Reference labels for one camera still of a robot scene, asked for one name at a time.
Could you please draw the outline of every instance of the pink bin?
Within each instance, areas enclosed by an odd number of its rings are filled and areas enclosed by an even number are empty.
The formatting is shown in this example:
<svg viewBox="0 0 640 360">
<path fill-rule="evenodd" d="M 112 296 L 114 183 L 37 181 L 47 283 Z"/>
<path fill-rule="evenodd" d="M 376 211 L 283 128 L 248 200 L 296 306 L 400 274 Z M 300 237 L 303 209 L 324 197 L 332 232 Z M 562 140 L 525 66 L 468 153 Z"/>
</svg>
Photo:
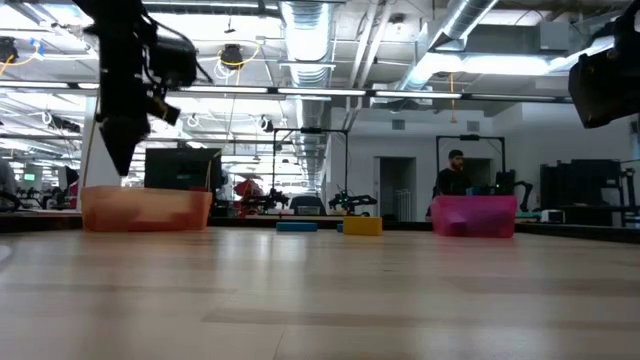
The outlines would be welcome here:
<svg viewBox="0 0 640 360">
<path fill-rule="evenodd" d="M 515 196 L 438 196 L 431 204 L 434 232 L 450 237 L 511 238 Z"/>
</svg>

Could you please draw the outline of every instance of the doorway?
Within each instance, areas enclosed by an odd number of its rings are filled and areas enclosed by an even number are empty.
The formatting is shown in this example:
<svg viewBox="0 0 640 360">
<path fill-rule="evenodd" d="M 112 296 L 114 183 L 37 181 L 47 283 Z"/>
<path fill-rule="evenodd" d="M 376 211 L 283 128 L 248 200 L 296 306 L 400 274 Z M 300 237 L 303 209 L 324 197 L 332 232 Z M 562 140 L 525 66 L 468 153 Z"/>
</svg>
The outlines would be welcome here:
<svg viewBox="0 0 640 360">
<path fill-rule="evenodd" d="M 388 221 L 416 221 L 416 158 L 376 158 L 377 214 Z"/>
</svg>

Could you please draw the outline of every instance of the blue block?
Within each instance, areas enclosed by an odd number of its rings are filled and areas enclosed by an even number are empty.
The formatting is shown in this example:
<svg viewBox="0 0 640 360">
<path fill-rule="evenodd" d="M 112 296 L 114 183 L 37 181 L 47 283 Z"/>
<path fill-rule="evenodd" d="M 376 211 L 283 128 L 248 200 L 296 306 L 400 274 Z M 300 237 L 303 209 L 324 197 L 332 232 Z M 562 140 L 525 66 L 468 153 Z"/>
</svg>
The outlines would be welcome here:
<svg viewBox="0 0 640 360">
<path fill-rule="evenodd" d="M 318 224 L 280 222 L 276 224 L 276 230 L 282 232 L 316 232 L 318 231 Z"/>
</svg>

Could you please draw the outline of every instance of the yellow block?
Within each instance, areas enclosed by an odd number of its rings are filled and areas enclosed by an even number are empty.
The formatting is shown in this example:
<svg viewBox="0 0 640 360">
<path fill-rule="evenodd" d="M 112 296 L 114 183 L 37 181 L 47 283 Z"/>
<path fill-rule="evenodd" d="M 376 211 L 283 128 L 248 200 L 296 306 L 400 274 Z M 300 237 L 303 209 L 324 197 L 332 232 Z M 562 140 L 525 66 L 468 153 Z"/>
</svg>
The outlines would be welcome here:
<svg viewBox="0 0 640 360">
<path fill-rule="evenodd" d="M 382 218 L 347 216 L 344 218 L 342 232 L 345 235 L 382 235 Z"/>
</svg>

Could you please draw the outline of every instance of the black equipment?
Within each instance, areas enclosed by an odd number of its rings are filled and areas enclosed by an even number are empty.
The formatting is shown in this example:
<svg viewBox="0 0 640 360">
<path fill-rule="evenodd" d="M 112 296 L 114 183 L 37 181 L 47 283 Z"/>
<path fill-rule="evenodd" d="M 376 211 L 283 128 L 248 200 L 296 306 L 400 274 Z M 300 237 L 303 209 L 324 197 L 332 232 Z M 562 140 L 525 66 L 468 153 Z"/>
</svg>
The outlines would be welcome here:
<svg viewBox="0 0 640 360">
<path fill-rule="evenodd" d="M 147 149 L 144 186 L 156 189 L 203 188 L 207 169 L 211 189 L 222 186 L 220 149 Z"/>
<path fill-rule="evenodd" d="M 499 172 L 496 174 L 496 186 L 494 195 L 513 195 L 517 186 L 524 187 L 524 196 L 520 202 L 520 211 L 529 212 L 529 197 L 533 191 L 533 184 L 525 181 L 516 181 L 516 171 Z"/>
<path fill-rule="evenodd" d="M 50 115 L 50 116 L 51 116 L 51 122 L 49 123 L 50 128 L 55 130 L 67 130 L 72 133 L 82 134 L 82 128 L 80 128 L 80 125 L 74 122 L 65 120 L 56 115 Z"/>
<path fill-rule="evenodd" d="M 229 70 L 240 70 L 244 66 L 242 62 L 242 52 L 238 44 L 226 44 L 220 53 L 222 65 Z"/>
<path fill-rule="evenodd" d="M 572 160 L 540 168 L 540 204 L 543 210 L 562 210 L 567 224 L 612 226 L 611 214 L 621 214 L 621 224 L 632 222 L 628 214 L 638 214 L 633 184 L 634 171 L 622 171 L 619 161 Z M 622 179 L 626 179 L 628 205 Z M 612 206 L 602 196 L 603 189 L 618 191 L 619 205 Z"/>
<path fill-rule="evenodd" d="M 18 60 L 18 49 L 15 46 L 16 39 L 8 36 L 0 36 L 0 62 L 10 64 Z"/>
<path fill-rule="evenodd" d="M 100 40 L 100 96 L 96 122 L 122 176 L 135 146 L 151 132 L 147 114 L 175 125 L 180 110 L 164 101 L 168 90 L 196 80 L 196 49 L 184 35 L 155 21 L 141 0 L 74 0 L 94 24 L 85 29 Z M 158 36 L 164 28 L 177 37 Z M 142 72 L 151 82 L 143 82 Z M 209 82 L 211 77 L 202 71 Z"/>
<path fill-rule="evenodd" d="M 585 128 L 640 112 L 640 33 L 634 28 L 638 10 L 640 0 L 634 0 L 604 29 L 613 33 L 614 49 L 582 55 L 571 69 L 569 92 Z"/>
<path fill-rule="evenodd" d="M 282 191 L 271 189 L 267 196 L 249 195 L 242 200 L 242 206 L 245 207 L 262 207 L 264 213 L 269 209 L 275 209 L 277 204 L 282 204 L 282 208 L 289 205 L 289 198 Z"/>
<path fill-rule="evenodd" d="M 341 191 L 329 201 L 329 207 L 336 210 L 340 206 L 343 210 L 347 210 L 348 215 L 354 215 L 356 206 L 376 205 L 378 200 L 369 195 L 350 196 L 346 191 Z"/>
<path fill-rule="evenodd" d="M 289 209 L 293 209 L 295 215 L 327 215 L 322 199 L 317 196 L 296 196 Z"/>
</svg>

